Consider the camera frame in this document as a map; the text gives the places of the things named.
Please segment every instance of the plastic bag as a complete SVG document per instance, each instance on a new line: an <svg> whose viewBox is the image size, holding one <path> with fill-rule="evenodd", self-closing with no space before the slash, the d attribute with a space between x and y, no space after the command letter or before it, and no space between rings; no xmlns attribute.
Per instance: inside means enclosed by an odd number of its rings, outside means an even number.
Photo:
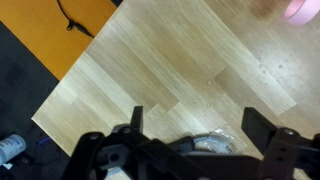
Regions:
<svg viewBox="0 0 320 180"><path fill-rule="evenodd" d="M194 139L196 149L209 150L214 153L234 153L235 138L226 132L227 125L215 129L207 135Z"/></svg>

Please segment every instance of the orange floor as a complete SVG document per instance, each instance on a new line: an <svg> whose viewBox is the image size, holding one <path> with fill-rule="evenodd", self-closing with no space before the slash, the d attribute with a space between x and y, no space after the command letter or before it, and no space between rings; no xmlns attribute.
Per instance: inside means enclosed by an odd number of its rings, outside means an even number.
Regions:
<svg viewBox="0 0 320 180"><path fill-rule="evenodd" d="M69 17L96 35L116 7L111 0L60 0ZM56 0L1 0L2 21L58 78L66 74L92 38L73 29Z"/></svg>

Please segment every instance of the black cable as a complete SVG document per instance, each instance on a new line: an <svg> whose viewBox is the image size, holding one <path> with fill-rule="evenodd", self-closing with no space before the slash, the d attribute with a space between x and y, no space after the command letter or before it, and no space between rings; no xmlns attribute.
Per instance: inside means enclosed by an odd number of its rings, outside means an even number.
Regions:
<svg viewBox="0 0 320 180"><path fill-rule="evenodd" d="M73 27L76 27L80 32L82 32L83 34L89 36L89 37L92 37L94 38L94 36L92 34L89 33L89 31L84 27L82 26L81 24L73 21L71 18L69 18L67 16L67 14L64 12L63 8L62 8L62 5L60 3L60 0L57 0L58 2L58 5L59 5L59 8L60 8L60 11L62 12L62 14L64 15L64 17L66 17L69 21L69 25L67 26L67 30L70 31Z"/></svg>

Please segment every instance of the black metal frame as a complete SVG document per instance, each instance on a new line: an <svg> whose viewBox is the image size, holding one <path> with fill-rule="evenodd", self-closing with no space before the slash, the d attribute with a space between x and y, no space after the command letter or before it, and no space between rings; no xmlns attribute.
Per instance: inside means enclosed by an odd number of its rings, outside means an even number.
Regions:
<svg viewBox="0 0 320 180"><path fill-rule="evenodd" d="M108 137L83 135L62 179L102 180L108 169L122 167L131 179L292 179L295 167L319 178L320 135L300 137L277 128L254 108L244 111L242 129L264 154L261 161L244 155L195 152L192 137L168 145L142 134L142 106L134 108L129 125L116 126Z"/></svg>

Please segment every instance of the wire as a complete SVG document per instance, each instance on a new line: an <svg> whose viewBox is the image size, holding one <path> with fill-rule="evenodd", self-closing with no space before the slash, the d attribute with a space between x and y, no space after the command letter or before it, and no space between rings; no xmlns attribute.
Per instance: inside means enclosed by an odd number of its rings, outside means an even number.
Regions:
<svg viewBox="0 0 320 180"><path fill-rule="evenodd" d="M66 17L69 21L69 24L67 26L67 30L70 31L73 27L76 27L80 32L82 32L83 34L89 36L89 37L92 37L94 38L94 36L92 34L89 33L89 31L84 27L82 26L81 24L75 22L74 20L72 20L71 18L69 18L67 16L67 14L64 12L63 8L62 8L62 5L61 5L61 2L60 0L57 0L57 3L58 3L58 6L60 8L60 11L62 12L62 14L64 15L64 17Z"/></svg>
<svg viewBox="0 0 320 180"><path fill-rule="evenodd" d="M60 8L62 14L64 15L64 17L66 17L68 20L71 20L71 19L67 16L67 14L64 12L64 10L63 10L63 8L62 8L62 6L61 6L60 0L57 0L57 2L58 2L59 8Z"/></svg>
<svg viewBox="0 0 320 180"><path fill-rule="evenodd" d="M43 144L43 143L45 143L46 141L49 141L49 140L51 140L50 137L41 140L41 141L38 143L38 146L40 146L41 144Z"/></svg>

